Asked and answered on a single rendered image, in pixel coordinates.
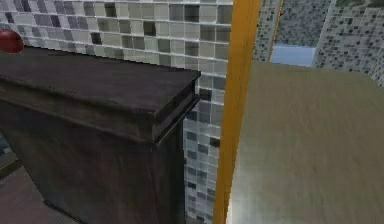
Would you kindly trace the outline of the yellow door frame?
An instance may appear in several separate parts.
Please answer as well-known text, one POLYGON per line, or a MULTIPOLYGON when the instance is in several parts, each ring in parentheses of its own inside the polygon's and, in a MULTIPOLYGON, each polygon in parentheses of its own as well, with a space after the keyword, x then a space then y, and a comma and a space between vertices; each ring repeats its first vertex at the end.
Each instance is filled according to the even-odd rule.
POLYGON ((213 224, 226 224, 261 2, 233 1, 213 224))

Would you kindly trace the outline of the pale blue window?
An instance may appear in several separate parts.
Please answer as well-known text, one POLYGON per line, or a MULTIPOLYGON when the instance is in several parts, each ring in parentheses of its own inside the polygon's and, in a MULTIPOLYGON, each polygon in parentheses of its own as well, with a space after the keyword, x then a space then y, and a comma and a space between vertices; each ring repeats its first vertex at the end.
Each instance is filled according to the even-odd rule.
POLYGON ((274 45, 271 63, 311 67, 316 49, 308 46, 274 45))

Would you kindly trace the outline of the dark brown wooden cabinet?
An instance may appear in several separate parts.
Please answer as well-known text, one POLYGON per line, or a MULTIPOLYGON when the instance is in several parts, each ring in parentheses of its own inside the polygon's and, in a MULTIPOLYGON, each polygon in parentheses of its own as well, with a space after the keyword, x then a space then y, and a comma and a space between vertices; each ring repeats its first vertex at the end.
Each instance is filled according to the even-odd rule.
POLYGON ((200 72, 27 47, 0 53, 0 133, 80 224, 186 224, 183 121, 200 72))

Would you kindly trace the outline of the red round ball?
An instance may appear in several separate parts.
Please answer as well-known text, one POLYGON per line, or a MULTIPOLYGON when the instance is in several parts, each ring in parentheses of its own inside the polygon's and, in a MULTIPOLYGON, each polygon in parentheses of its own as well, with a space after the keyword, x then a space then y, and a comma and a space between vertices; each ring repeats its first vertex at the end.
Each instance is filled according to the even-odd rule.
POLYGON ((0 30, 0 50, 6 53, 20 53, 24 49, 21 36, 9 29, 0 30))

